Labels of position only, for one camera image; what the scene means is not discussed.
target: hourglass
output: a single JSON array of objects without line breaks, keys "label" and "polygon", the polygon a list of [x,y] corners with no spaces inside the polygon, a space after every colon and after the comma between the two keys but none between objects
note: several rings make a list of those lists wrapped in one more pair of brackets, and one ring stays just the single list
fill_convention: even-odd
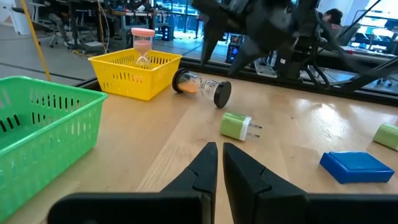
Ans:
[{"label": "hourglass", "polygon": [[204,98],[213,100],[218,108],[223,108],[231,95],[230,82],[202,80],[199,75],[183,68],[174,75],[172,86],[177,93],[189,95],[201,93]]},{"label": "hourglass", "polygon": [[155,36],[155,31],[143,28],[131,28],[133,36],[133,47],[136,49],[140,57],[136,60],[138,66],[149,66],[150,62],[147,58],[148,51],[152,50],[152,38]]}]

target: blue box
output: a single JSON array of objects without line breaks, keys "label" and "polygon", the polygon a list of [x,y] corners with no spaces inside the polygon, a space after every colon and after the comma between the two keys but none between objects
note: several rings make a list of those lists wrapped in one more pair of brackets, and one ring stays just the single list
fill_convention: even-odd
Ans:
[{"label": "blue box", "polygon": [[367,152],[326,152],[320,164],[341,184],[388,182],[394,174]]}]

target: table surface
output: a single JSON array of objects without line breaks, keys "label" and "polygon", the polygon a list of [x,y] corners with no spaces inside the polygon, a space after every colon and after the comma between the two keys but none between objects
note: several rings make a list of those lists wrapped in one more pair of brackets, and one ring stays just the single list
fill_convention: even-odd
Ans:
[{"label": "table surface", "polygon": [[[221,160],[224,142],[307,192],[398,194],[397,174],[386,184],[341,185],[318,165],[324,152],[368,151],[398,170],[398,152],[372,142],[380,124],[397,124],[398,108],[230,81],[232,95],[222,110],[199,95],[176,94],[171,86],[149,102],[109,95],[96,147],[5,223],[45,223],[51,205],[72,192],[157,192],[210,141],[219,152],[216,223],[232,223]],[[252,116],[263,127],[261,137],[240,142],[220,135],[225,111]]]}]

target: orange lid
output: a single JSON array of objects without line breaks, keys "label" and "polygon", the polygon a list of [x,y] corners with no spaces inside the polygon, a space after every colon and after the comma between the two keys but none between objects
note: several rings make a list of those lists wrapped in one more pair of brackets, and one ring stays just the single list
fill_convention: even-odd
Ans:
[{"label": "orange lid", "polygon": [[131,28],[131,34],[140,37],[153,37],[155,36],[155,31],[151,29],[144,28]]}]

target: person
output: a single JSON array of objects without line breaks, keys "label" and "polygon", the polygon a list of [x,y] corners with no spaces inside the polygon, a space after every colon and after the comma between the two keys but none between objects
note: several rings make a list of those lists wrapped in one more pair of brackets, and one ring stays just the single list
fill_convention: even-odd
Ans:
[{"label": "person", "polygon": [[67,36],[67,32],[64,28],[66,21],[68,20],[68,8],[66,6],[61,5],[56,0],[45,0],[44,4],[47,8],[48,18],[56,23],[58,31],[61,33],[61,37],[65,43],[68,45],[69,37]]},{"label": "person", "polygon": [[341,19],[343,18],[343,13],[338,9],[330,9],[323,15],[323,21],[341,26]]},{"label": "person", "polygon": [[[329,33],[333,37],[338,37],[341,32],[341,19],[343,18],[343,13],[338,9],[330,9],[329,11],[325,12],[324,15],[319,14],[322,16],[322,20],[326,23],[326,27],[329,30]],[[325,32],[321,33],[321,43],[320,46],[323,47],[327,45],[328,41],[326,40]]]}]

